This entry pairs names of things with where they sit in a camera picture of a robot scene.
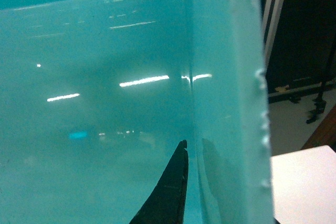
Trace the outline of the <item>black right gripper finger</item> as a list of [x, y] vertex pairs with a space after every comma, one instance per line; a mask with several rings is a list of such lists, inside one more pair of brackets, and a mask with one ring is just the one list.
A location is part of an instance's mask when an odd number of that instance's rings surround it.
[[152, 193], [131, 223], [183, 223], [188, 183], [187, 140], [177, 145]]

